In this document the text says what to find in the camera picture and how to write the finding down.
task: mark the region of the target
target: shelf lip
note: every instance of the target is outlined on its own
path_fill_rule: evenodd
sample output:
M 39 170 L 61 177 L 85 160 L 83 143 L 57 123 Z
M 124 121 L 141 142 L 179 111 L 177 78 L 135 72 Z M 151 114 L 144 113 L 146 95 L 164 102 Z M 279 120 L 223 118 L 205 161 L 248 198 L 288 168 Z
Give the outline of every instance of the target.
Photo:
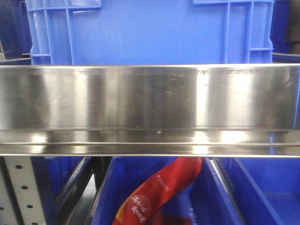
M 0 155 L 300 155 L 300 64 L 0 73 Z
M 52 148 L 0 147 L 1 155 L 16 156 L 189 156 L 300 158 L 300 146 L 58 146 Z

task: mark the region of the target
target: stainless steel panel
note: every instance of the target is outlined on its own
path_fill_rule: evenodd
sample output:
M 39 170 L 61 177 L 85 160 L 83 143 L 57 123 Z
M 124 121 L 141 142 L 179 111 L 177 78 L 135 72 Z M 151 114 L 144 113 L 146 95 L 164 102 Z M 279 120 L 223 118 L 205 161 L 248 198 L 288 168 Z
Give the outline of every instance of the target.
M 0 67 L 0 154 L 300 156 L 299 69 Z

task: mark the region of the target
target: blue storage bin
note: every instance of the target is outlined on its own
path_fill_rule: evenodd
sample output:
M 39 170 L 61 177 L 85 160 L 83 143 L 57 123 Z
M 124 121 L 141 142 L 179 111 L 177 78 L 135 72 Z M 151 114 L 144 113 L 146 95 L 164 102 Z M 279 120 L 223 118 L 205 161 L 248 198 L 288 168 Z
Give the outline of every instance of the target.
M 26 0 L 33 64 L 271 62 L 273 0 Z
M 71 157 L 45 157 L 54 195 L 60 193 L 72 174 Z
M 289 17 L 289 0 L 275 0 L 271 27 L 271 40 L 275 53 L 289 53 L 286 41 L 287 22 Z
M 300 223 L 300 159 L 222 158 L 219 162 L 246 224 Z
M 81 156 L 72 156 L 70 157 L 71 160 L 71 171 L 73 172 L 74 169 L 77 167 L 77 165 L 79 164 L 79 162 L 81 160 L 83 160 L 83 157 Z
M 21 51 L 22 53 L 30 53 L 32 41 L 29 29 L 26 4 L 24 0 L 11 0 L 11 4 Z
M 114 157 L 92 225 L 111 225 L 127 197 L 175 157 Z M 210 161 L 195 181 L 163 206 L 164 215 L 188 217 L 193 225 L 241 225 L 242 222 Z
M 61 171 L 60 157 L 45 157 L 49 170 L 52 192 L 59 194 L 63 188 L 63 178 Z

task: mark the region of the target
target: red plastic bag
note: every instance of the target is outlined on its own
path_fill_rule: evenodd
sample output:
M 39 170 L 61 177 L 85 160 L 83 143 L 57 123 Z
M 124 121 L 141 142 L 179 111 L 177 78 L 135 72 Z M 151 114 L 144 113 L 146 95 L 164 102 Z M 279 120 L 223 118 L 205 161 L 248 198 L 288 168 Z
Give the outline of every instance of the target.
M 139 186 L 121 205 L 112 225 L 144 225 L 168 200 L 189 186 L 203 158 L 179 157 Z

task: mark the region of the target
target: metal upright post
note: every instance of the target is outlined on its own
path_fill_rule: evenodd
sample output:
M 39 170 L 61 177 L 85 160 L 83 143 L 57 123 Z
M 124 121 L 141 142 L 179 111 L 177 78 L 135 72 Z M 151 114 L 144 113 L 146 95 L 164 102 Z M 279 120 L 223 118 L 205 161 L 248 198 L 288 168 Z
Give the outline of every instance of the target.
M 59 225 L 44 157 L 4 157 L 24 225 Z
M 23 225 L 3 157 L 0 157 L 0 193 L 0 225 Z

